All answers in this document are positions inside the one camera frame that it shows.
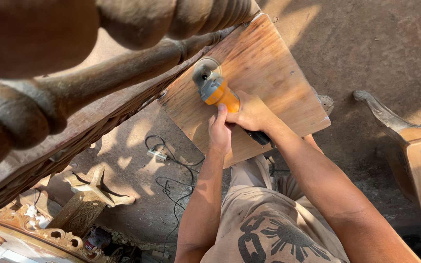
dirt floor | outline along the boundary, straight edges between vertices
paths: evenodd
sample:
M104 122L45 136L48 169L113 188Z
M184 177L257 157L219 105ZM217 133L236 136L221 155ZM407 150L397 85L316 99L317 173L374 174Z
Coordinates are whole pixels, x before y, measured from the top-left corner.
M421 0L259 0L289 46L306 78L319 94L335 101L332 125L314 134L332 159L376 206L400 235L421 235L421 213L406 200L388 164L375 155L380 145L395 143L377 127L368 108L351 93L365 89L408 121L421 123ZM193 163L202 153L174 122L152 103L73 160L75 172L106 167L104 183L113 192L135 196L131 206L106 208L97 223L132 238L163 243L176 227L173 202L155 179L167 176L190 182L190 174L170 161L146 155L144 139L159 135L182 162ZM286 168L271 150L277 168ZM230 181L224 171L224 193ZM171 182L172 198L189 188ZM59 177L50 196L64 205L73 195ZM176 242L177 231L169 242Z

wooden chair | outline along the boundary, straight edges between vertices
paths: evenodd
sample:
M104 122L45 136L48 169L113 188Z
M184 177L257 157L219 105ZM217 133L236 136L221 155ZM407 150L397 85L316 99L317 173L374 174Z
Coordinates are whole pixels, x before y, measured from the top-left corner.
M383 132L401 146L407 171L390 150L383 152L383 155L388 160L403 194L411 201L418 200L421 208L421 124L414 124L397 116L365 90L356 90L352 95L357 101L368 105Z

angle grinder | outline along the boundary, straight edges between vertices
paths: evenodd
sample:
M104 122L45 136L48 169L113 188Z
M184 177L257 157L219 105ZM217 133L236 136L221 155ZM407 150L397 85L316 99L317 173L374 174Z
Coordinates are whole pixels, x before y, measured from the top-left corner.
M196 62L193 81L197 86L197 92L206 104L218 106L223 103L227 106L228 112L238 112L239 98L228 87L227 80L222 76L222 70L215 59L203 57ZM271 142L270 138L261 131L243 130L260 145Z

grinder handle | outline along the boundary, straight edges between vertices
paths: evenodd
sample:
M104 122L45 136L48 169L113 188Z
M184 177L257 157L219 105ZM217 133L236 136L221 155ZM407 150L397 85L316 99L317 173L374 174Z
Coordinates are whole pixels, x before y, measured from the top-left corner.
M271 142L269 136L267 136L264 132L261 131L248 131L243 129L253 140L255 140L260 145L266 145Z

